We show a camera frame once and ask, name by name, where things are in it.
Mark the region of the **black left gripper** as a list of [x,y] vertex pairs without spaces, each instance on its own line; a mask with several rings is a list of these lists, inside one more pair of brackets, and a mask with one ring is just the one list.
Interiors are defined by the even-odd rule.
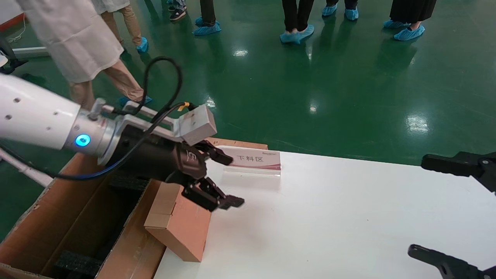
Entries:
[[209,212],[241,207],[244,198],[225,194],[206,176],[206,159],[226,166],[234,160],[209,141],[200,141],[194,148],[152,134],[119,169],[138,177],[187,185],[181,195]]

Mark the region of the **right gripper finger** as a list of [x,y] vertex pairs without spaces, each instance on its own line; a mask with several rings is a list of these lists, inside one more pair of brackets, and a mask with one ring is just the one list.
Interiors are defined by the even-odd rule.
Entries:
[[426,154],[421,167],[425,170],[475,178],[492,193],[496,192],[496,153],[459,152],[454,157]]
[[443,279],[495,279],[496,267],[480,270],[460,258],[412,244],[408,248],[408,255],[418,261],[436,267]]

